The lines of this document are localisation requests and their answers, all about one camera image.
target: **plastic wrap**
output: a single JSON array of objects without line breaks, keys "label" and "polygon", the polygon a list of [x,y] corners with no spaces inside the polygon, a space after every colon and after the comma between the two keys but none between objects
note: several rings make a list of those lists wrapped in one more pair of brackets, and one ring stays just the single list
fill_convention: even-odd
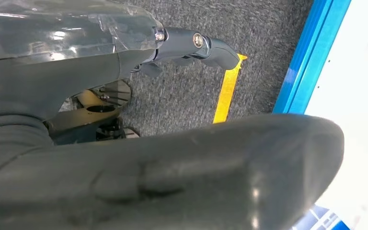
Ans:
[{"label": "plastic wrap", "polygon": [[0,0],[0,59],[40,61],[156,49],[163,26],[111,0]]}]

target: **blue strip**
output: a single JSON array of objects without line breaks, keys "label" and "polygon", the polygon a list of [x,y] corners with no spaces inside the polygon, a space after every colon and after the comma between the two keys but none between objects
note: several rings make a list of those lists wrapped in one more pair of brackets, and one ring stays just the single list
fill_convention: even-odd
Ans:
[{"label": "blue strip", "polygon": [[332,230],[349,230],[348,226],[344,224],[342,221],[337,223]]},{"label": "blue strip", "polygon": [[314,0],[273,113],[303,114],[351,0]]}]

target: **gray carpet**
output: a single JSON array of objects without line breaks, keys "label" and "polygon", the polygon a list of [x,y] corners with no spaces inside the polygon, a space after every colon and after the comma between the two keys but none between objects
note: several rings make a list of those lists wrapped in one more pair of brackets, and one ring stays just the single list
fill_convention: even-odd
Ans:
[{"label": "gray carpet", "polygon": [[[166,26],[220,38],[249,58],[243,63],[228,119],[272,111],[312,0],[127,0]],[[163,65],[157,78],[127,80],[133,99],[125,124],[142,136],[211,124],[224,71],[195,63]]]}]

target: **metal bolt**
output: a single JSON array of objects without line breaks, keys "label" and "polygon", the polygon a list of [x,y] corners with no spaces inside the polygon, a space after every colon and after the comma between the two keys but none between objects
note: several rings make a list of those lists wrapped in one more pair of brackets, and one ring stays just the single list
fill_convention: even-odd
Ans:
[{"label": "metal bolt", "polygon": [[100,96],[100,98],[102,99],[102,100],[109,100],[109,96],[108,95],[106,95],[106,94],[102,94],[101,96]]},{"label": "metal bolt", "polygon": [[156,40],[157,41],[159,41],[159,42],[164,41],[164,38],[165,38],[165,36],[164,36],[163,32],[157,32],[156,33]]},{"label": "metal bolt", "polygon": [[193,42],[197,48],[201,48],[202,45],[204,44],[204,39],[202,35],[200,35],[199,33],[195,33],[193,37]]}]

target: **yellow floor marking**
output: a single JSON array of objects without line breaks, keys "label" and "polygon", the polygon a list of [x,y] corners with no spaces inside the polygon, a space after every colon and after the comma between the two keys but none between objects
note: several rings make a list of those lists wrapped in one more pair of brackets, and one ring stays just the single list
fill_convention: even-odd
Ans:
[{"label": "yellow floor marking", "polygon": [[225,122],[228,117],[230,102],[232,101],[233,91],[235,90],[236,80],[238,79],[239,70],[242,68],[242,61],[247,59],[247,56],[238,54],[239,63],[232,69],[225,72],[222,83],[221,93],[219,95],[217,110],[215,112],[214,124]]}]

